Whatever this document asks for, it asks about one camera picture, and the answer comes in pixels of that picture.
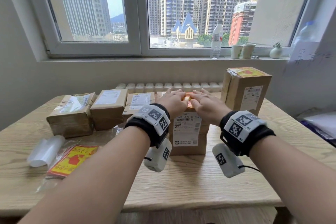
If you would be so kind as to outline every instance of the potted plant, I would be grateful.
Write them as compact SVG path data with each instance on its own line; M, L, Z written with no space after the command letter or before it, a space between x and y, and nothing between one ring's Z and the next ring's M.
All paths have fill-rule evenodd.
M275 45L273 45L273 49L269 53L269 57L272 59L279 59L282 54L282 47L280 42L277 42Z

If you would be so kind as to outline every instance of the windowpane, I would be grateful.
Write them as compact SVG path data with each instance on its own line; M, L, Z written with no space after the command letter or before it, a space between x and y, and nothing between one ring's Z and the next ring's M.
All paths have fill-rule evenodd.
M128 42L123 0L50 0L61 41Z
M147 0L151 48L210 47L223 20L222 47L289 46L305 0Z

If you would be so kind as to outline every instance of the blue roof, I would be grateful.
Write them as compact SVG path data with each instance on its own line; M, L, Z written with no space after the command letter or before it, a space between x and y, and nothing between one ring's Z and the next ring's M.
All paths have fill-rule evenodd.
M188 27L191 27L192 30L197 33L197 28L195 27L194 23L193 23L193 20L191 19L191 15L190 13L188 12L187 13L187 16L185 17L185 20L183 22L183 25L182 25L182 29L181 29L181 33L185 33L187 28Z
M176 23L175 23L175 26L173 27L173 32L175 32L177 30L177 28L180 27L181 28L181 22L180 20L177 20Z

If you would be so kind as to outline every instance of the succulent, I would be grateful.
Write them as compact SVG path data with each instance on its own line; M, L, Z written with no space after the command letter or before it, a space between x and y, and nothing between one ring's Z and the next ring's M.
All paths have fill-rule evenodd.
M276 42L275 45L273 45L273 47L281 48L281 43L280 42Z

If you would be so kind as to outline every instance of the cable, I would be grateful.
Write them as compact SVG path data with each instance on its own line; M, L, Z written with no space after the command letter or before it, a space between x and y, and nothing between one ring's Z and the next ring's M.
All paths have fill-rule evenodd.
M254 167L250 167L250 166L238 166L238 168L242 168L242 167L248 167L248 168L252 168L252 169L254 169L255 171L258 171L258 172L260 172L257 168L254 168Z

